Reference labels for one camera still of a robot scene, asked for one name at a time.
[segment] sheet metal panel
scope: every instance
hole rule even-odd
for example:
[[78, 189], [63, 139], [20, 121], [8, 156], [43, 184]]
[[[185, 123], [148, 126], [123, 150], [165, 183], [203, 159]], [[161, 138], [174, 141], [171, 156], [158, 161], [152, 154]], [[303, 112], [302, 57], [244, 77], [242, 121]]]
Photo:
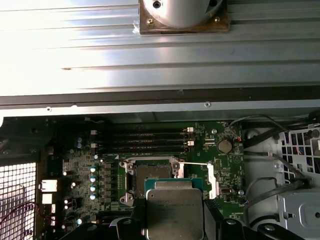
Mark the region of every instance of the sheet metal panel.
[[0, 2], [0, 96], [318, 84], [320, 1], [229, 0], [228, 33], [133, 33], [138, 0]]

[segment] screw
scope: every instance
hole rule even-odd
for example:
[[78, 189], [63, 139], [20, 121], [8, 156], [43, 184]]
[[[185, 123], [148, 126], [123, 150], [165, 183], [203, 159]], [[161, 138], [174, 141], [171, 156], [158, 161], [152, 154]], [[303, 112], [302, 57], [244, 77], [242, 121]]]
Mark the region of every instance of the screw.
[[8, 154], [11, 153], [11, 149], [7, 148], [7, 149], [3, 150], [2, 153], [3, 153], [4, 155], [8, 155]]
[[211, 107], [211, 102], [207, 101], [207, 102], [204, 104], [204, 106], [205, 106], [206, 108], [210, 108], [210, 107]]
[[159, 1], [155, 1], [155, 2], [153, 3], [153, 7], [154, 7], [155, 9], [158, 9], [158, 8], [161, 7], [161, 3], [160, 3]]
[[146, 21], [146, 24], [150, 25], [150, 24], [153, 24], [154, 23], [154, 20], [152, 18], [149, 18], [147, 21]]
[[236, 222], [235, 220], [228, 219], [228, 220], [226, 221], [226, 223], [229, 224], [229, 225], [235, 225], [237, 222]]
[[276, 230], [275, 227], [274, 227], [274, 226], [271, 226], [271, 225], [265, 225], [264, 228], [265, 228], [266, 230], [268, 230], [268, 231], [271, 231], [271, 232], [274, 231], [274, 230]]
[[239, 194], [240, 196], [243, 196], [243, 195], [245, 195], [245, 191], [243, 191], [242, 189], [240, 189], [240, 190], [238, 191], [238, 194]]

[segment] wire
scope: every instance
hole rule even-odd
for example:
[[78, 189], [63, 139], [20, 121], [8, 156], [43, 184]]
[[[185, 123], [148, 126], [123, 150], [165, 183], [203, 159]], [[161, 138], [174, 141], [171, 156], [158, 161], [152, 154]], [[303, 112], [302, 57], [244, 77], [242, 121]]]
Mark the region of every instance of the wire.
[[278, 187], [277, 179], [276, 179], [275, 177], [273, 177], [273, 176], [270, 176], [270, 177], [259, 177], [259, 178], [257, 178], [256, 180], [254, 180], [253, 182], [251, 182], [251, 183], [249, 184], [249, 186], [247, 187], [246, 192], [245, 192], [245, 200], [247, 200], [247, 202], [249, 202], [249, 200], [248, 200], [249, 192], [250, 192], [251, 188], [252, 188], [256, 183], [258, 183], [258, 182], [260, 182], [260, 181], [269, 181], [269, 180], [273, 180], [275, 187], [276, 187], [276, 188]]
[[35, 205], [35, 203], [32, 202], [32, 201], [27, 201], [27, 202], [24, 202], [24, 203], [19, 204], [18, 206], [16, 206], [14, 209], [12, 209], [7, 215], [5, 215], [5, 216], [1, 219], [0, 225], [3, 224], [3, 223], [5, 222], [5, 220], [6, 220], [9, 216], [11, 216], [11, 214], [13, 214], [15, 211], [17, 211], [18, 209], [20, 209], [20, 208], [22, 208], [22, 207], [24, 207], [24, 206], [26, 206], [26, 205], [28, 205], [28, 206], [30, 206], [30, 205]]
[[262, 202], [263, 200], [266, 200], [270, 197], [273, 197], [278, 194], [283, 194], [289, 191], [293, 191], [299, 188], [302, 188], [304, 186], [304, 182], [302, 180], [297, 180], [296, 182], [293, 182], [288, 185], [283, 185], [278, 188], [275, 188], [273, 190], [267, 191], [265, 193], [262, 193], [261, 195], [257, 196], [253, 200], [251, 200], [246, 206], [243, 208], [243, 221], [247, 226], [250, 226], [249, 223], [249, 208], [253, 205]]
[[228, 128], [230, 129], [230, 131], [235, 135], [235, 137], [239, 137], [239, 135], [236, 133], [236, 131], [234, 131], [232, 129], [232, 126], [238, 122], [241, 122], [241, 121], [244, 121], [244, 120], [248, 120], [248, 119], [253, 119], [253, 118], [266, 118], [266, 119], [269, 119], [272, 123], [274, 123], [277, 127], [279, 127], [280, 129], [282, 129], [283, 131], [289, 133], [290, 131], [282, 126], [280, 123], [276, 122], [273, 118], [269, 117], [268, 115], [265, 115], [265, 114], [256, 114], [256, 115], [250, 115], [250, 116], [244, 116], [244, 117], [241, 117], [239, 119], [236, 119], [234, 121], [232, 121]]
[[260, 216], [260, 217], [256, 218], [255, 220], [253, 220], [249, 226], [250, 226], [250, 228], [253, 228], [256, 224], [258, 224], [264, 220], [275, 220], [277, 222], [280, 222], [280, 216], [279, 216], [279, 214]]
[[276, 159], [278, 159], [279, 161], [281, 161], [283, 163], [283, 165], [285, 165], [291, 172], [293, 172], [295, 174], [296, 177], [300, 177], [300, 178], [305, 178], [305, 176], [302, 174], [301, 171], [299, 171], [298, 169], [296, 169], [294, 166], [292, 166], [289, 162], [287, 162], [286, 160], [284, 160], [282, 157], [273, 154], [273, 153], [269, 153], [269, 152], [253, 152], [253, 151], [244, 151], [245, 155], [249, 155], [249, 156], [259, 156], [259, 157], [274, 157]]
[[51, 218], [51, 217], [49, 217], [49, 216], [46, 216], [46, 215], [41, 214], [41, 213], [40, 213], [40, 207], [39, 207], [38, 204], [36, 204], [36, 203], [33, 202], [33, 201], [27, 201], [27, 202], [24, 202], [24, 203], [16, 206], [16, 207], [15, 207], [14, 209], [12, 209], [7, 215], [5, 215], [5, 216], [1, 219], [1, 221], [0, 221], [0, 226], [1, 226], [1, 224], [3, 224], [3, 223], [6, 221], [6, 219], [7, 219], [8, 217], [10, 217], [15, 211], [17, 211], [18, 209], [20, 209], [20, 208], [22, 208], [22, 207], [24, 207], [24, 206], [28, 206], [28, 207], [29, 207], [29, 206], [31, 206], [31, 205], [33, 205], [34, 208], [36, 208], [36, 215], [38, 215], [38, 216], [40, 216], [40, 217], [42, 217], [42, 218], [44, 218], [44, 219], [47, 219], [47, 220], [49, 220], [49, 221], [55, 221], [55, 222], [57, 222], [57, 223], [59, 223], [59, 222], [63, 223], [63, 222], [64, 222], [64, 221], [59, 221], [59, 220], [53, 219], [53, 218]]
[[[302, 124], [293, 124], [293, 125], [285, 125], [290, 130], [301, 130], [308, 127], [309, 124], [314, 124], [315, 121], [306, 120], [305, 123]], [[282, 133], [283, 130], [281, 128], [272, 128], [264, 133], [259, 134], [258, 136], [252, 137], [250, 139], [247, 139], [243, 142], [244, 149], [250, 148], [254, 145], [257, 145], [275, 135], [278, 135], [279, 133]]]

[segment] mounting hole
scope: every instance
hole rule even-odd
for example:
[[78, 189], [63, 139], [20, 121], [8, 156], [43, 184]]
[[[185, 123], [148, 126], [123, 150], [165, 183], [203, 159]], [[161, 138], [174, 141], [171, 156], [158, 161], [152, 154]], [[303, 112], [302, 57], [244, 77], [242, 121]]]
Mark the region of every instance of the mounting hole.
[[206, 102], [204, 103], [204, 106], [205, 106], [206, 108], [210, 108], [210, 107], [211, 107], [211, 102], [206, 101]]
[[217, 0], [210, 0], [210, 2], [209, 2], [210, 7], [215, 7], [215, 6], [217, 6], [217, 4], [218, 4]]
[[153, 3], [153, 7], [154, 7], [155, 9], [158, 9], [158, 8], [161, 7], [161, 3], [160, 3], [159, 1], [155, 1], [155, 2]]

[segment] metal bracket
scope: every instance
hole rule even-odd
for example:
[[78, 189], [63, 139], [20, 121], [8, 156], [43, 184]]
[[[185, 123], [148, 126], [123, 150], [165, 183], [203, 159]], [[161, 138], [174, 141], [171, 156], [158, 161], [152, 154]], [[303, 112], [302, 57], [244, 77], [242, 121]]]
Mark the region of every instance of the metal bracket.
[[219, 195], [219, 183], [215, 177], [214, 165], [208, 164], [208, 181], [211, 183], [211, 191], [209, 191], [209, 199], [215, 199]]
[[175, 178], [181, 179], [184, 177], [184, 167], [179, 163], [184, 162], [183, 159], [179, 159], [174, 156], [142, 156], [142, 157], [130, 157], [125, 161], [119, 163], [120, 167], [125, 169], [125, 172], [134, 175], [134, 165], [136, 161], [161, 161], [168, 160], [172, 167], [172, 175]]
[[[177, 179], [183, 179], [184, 178], [184, 165], [181, 164], [183, 162], [183, 159], [179, 159], [174, 156], [140, 156], [140, 157], [130, 157], [126, 159], [125, 161], [121, 161], [119, 163], [119, 166], [121, 168], [125, 169], [125, 172], [130, 175], [134, 175], [134, 167], [137, 161], [161, 161], [161, 160], [168, 160], [168, 162], [171, 164], [172, 167], [172, 175], [174, 178]], [[125, 176], [125, 188], [127, 189], [127, 176]], [[127, 206], [133, 206], [134, 204], [134, 196], [127, 192], [124, 196], [122, 196], [120, 199], [120, 203], [127, 205]]]
[[132, 207], [134, 205], [134, 196], [126, 192], [124, 196], [120, 197], [120, 203]]
[[208, 0], [141, 0], [140, 34], [227, 32], [231, 22], [227, 0], [216, 2], [216, 6], [210, 6]]
[[212, 163], [199, 163], [199, 162], [180, 162], [180, 165], [202, 165], [208, 168], [208, 182], [211, 184], [211, 191], [209, 191], [209, 199], [215, 199], [219, 195], [219, 182], [215, 177], [214, 165]]

